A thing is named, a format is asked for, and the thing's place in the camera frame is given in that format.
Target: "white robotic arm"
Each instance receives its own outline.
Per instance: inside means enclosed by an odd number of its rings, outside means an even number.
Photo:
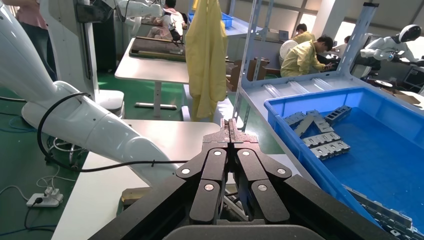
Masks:
[[[0,0],[0,85],[27,101],[23,118],[38,127],[58,100],[79,92],[63,81],[52,82],[30,38]],[[169,161],[150,140],[88,97],[71,98],[46,119],[43,132],[119,163]],[[137,164],[132,170],[154,187],[178,168],[176,164]]]
[[[408,25],[395,36],[380,37],[368,44],[360,51],[363,58],[375,58],[377,60],[392,61],[395,57],[406,58],[411,63],[417,62],[408,48],[406,42],[416,40],[421,34],[421,27],[418,25]]]
[[[380,37],[368,44],[364,49],[361,49],[360,56],[363,58],[375,58],[377,60],[387,60],[390,52],[383,52],[385,45],[384,38]]]

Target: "yellow coat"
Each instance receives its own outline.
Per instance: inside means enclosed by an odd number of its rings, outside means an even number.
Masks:
[[[317,52],[312,40],[293,47],[285,56],[281,65],[281,77],[295,77],[306,75],[309,68],[324,70],[325,64],[317,60]]]
[[[227,35],[218,0],[199,0],[185,35],[188,86],[193,97],[191,120],[213,120],[217,103],[226,98]]]
[[[308,42],[311,40],[315,42],[315,35],[308,31],[304,31],[303,33],[293,37],[293,40],[296,41],[298,44]]]

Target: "green floor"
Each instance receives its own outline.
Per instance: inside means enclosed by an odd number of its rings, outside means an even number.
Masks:
[[[148,102],[153,100],[153,82],[135,82],[115,79],[112,74],[99,74],[98,82],[101,89],[119,90],[124,92],[125,118],[140,120],[155,120],[153,110],[135,108],[135,102]],[[180,84],[162,84],[162,103],[175,104],[181,107],[183,87]],[[0,96],[16,97],[12,92],[0,87]],[[0,101],[0,112],[19,115],[23,103]],[[244,102],[240,116],[244,116],[247,104]],[[13,116],[0,114],[0,128],[7,129],[9,120]],[[161,110],[161,120],[181,121],[181,111]],[[262,151],[266,154],[281,154],[283,151],[275,142],[274,138],[262,126],[262,121],[252,111],[247,122],[246,132],[256,134]],[[36,185],[36,181],[45,176],[51,176],[58,170],[55,165],[46,165],[43,154],[40,152],[36,133],[8,133],[0,131],[0,191],[10,185],[21,188],[23,194],[30,198],[34,193],[43,193],[44,188]],[[57,153],[56,158],[64,163],[69,161],[66,154]],[[78,174],[61,169],[58,176],[77,179]],[[28,225],[56,225],[62,215],[67,200],[72,192],[74,183],[61,179],[55,179],[54,185],[64,195],[63,203],[56,208],[35,208],[28,217]],[[0,195],[0,240],[48,240],[52,233],[44,231],[22,231],[10,235],[1,234],[24,228],[24,218],[28,208],[26,201],[14,188],[5,190]]]

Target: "workbench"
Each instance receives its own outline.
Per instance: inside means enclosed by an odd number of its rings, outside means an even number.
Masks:
[[[172,161],[192,159],[201,152],[203,136],[220,130],[210,122],[124,121],[154,142]],[[269,156],[289,167],[293,175],[300,174],[285,154]],[[112,164],[116,162],[90,152],[82,168]],[[234,184],[230,175],[227,184]],[[116,216],[122,191],[141,187],[148,185],[128,166],[80,173],[52,240],[88,239]]]
[[[136,107],[153,107],[153,116],[161,116],[161,108],[176,109],[175,105],[161,104],[162,83],[188,84],[189,73],[185,62],[130,56],[132,38],[115,72],[115,78],[154,82],[153,103],[137,102]]]

